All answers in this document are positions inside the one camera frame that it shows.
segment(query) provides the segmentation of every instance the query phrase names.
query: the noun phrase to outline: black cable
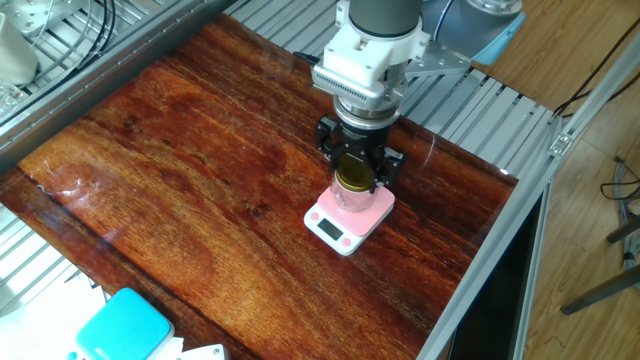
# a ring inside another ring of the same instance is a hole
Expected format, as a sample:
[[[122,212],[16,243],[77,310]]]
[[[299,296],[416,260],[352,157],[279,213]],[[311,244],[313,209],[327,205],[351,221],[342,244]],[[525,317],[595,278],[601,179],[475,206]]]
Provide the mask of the black cable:
[[[582,90],[584,90],[585,87],[587,87],[587,85],[589,84],[589,82],[591,80],[593,80],[593,78],[596,76],[596,74],[602,69],[602,67],[604,66],[604,64],[607,63],[607,61],[609,61],[609,58],[611,58],[611,56],[613,55],[613,53],[615,53],[615,51],[618,49],[618,47],[620,47],[620,45],[627,39],[627,37],[629,36],[629,34],[631,34],[631,32],[633,32],[633,30],[635,30],[635,28],[638,26],[638,24],[640,24],[640,18],[638,18],[632,25],[631,27],[629,27],[629,29],[627,29],[627,31],[625,31],[625,33],[622,35],[622,37],[620,37],[620,39],[618,39],[618,41],[616,42],[616,44],[613,46],[613,48],[611,48],[611,50],[609,51],[609,53],[607,54],[607,56],[604,57],[604,59],[602,59],[602,61],[600,62],[600,64],[598,64],[598,66],[596,67],[595,70],[593,70],[593,72],[591,73],[591,75],[589,75],[589,77],[587,78],[587,80],[585,80],[582,85],[580,86],[580,88],[571,96],[571,98],[569,98],[569,100],[567,100],[565,103],[563,103],[562,105],[560,105],[554,112],[553,112],[553,116],[558,116],[561,115],[569,106],[569,104],[571,104],[572,102],[576,101],[578,96],[580,96],[580,93],[582,92]]]
[[[616,91],[613,95],[611,95],[611,97],[609,98],[609,100],[607,100],[607,102],[609,102],[609,101],[617,98],[618,96],[620,96],[620,94],[622,94],[623,92],[625,92],[625,90],[630,88],[631,85],[633,85],[636,81],[638,81],[638,79],[640,79],[640,72],[638,72],[631,80],[629,80],[629,82],[627,82],[623,87],[621,87],[620,90]],[[576,100],[582,99],[583,97],[588,96],[589,94],[591,94],[591,90],[589,90],[586,93],[580,95],[579,97],[576,98]],[[562,115],[562,117],[563,118],[568,118],[568,117],[572,117],[574,114],[575,113]]]
[[[102,53],[107,48],[107,45],[111,40],[111,36],[113,36],[113,28],[116,25],[116,15],[117,15],[116,2],[115,0],[111,0],[111,26],[109,26],[109,34],[107,34],[107,38],[104,40],[104,44],[102,44],[98,53]]]
[[[100,26],[100,31],[98,32],[96,40],[91,45],[91,48],[89,49],[89,51],[87,51],[87,54],[84,56],[84,58],[82,58],[82,61],[80,61],[80,67],[84,67],[87,63],[89,63],[89,61],[95,59],[96,54],[92,55],[92,53],[98,47],[98,43],[100,43],[100,39],[102,39],[102,36],[104,35],[104,30],[107,28],[109,7],[107,6],[107,0],[102,0],[102,2],[104,4],[104,14],[102,16],[102,25]],[[91,21],[91,14],[87,16],[87,21]]]

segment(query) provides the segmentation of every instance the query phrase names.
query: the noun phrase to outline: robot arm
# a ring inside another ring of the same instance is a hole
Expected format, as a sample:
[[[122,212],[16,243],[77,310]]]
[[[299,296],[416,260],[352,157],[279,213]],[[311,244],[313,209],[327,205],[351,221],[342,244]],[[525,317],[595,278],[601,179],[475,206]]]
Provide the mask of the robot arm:
[[[389,127],[400,116],[407,65],[424,65],[430,48],[437,53],[436,49],[447,47],[466,57],[462,71],[469,66],[468,58],[492,62],[524,20],[520,4],[520,0],[340,1],[335,23],[340,30],[325,46],[322,59],[313,59],[312,69],[314,86],[334,96],[340,118],[323,118],[317,127],[318,149],[330,161],[330,169],[335,170],[340,157],[351,156],[373,175],[371,191],[391,184],[404,155],[386,147],[386,140]]]

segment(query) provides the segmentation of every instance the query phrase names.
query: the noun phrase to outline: metal bracket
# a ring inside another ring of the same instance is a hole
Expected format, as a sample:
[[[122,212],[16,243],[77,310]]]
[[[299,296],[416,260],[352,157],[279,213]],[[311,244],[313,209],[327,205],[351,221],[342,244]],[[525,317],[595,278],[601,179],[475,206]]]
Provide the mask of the metal bracket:
[[[561,133],[549,148],[549,155],[556,158],[564,157],[574,141],[575,139],[571,135]]]
[[[407,66],[406,77],[464,74],[471,67],[471,60],[455,51],[431,42],[422,61],[412,61]]]

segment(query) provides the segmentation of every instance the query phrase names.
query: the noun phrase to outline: wood grain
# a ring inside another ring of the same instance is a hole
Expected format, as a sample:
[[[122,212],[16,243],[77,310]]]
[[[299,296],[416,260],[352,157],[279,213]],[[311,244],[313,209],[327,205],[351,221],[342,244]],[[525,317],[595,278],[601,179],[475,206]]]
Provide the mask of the wood grain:
[[[498,61],[478,68],[555,109],[578,90],[640,17],[640,1],[523,0],[523,11],[527,18]],[[587,89],[598,84],[628,43],[622,44]]]
[[[189,346],[234,358],[413,359],[516,180],[400,119],[394,211],[352,256],[302,216],[328,186],[310,69],[223,16],[1,180],[0,201]]]

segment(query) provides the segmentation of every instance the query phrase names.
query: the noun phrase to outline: gold jar lid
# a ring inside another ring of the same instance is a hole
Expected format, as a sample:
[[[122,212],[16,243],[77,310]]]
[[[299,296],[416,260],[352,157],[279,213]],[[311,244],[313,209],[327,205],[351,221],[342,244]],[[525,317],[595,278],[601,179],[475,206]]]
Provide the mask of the gold jar lid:
[[[364,192],[373,187],[375,179],[364,162],[344,155],[338,159],[336,180],[349,191]]]

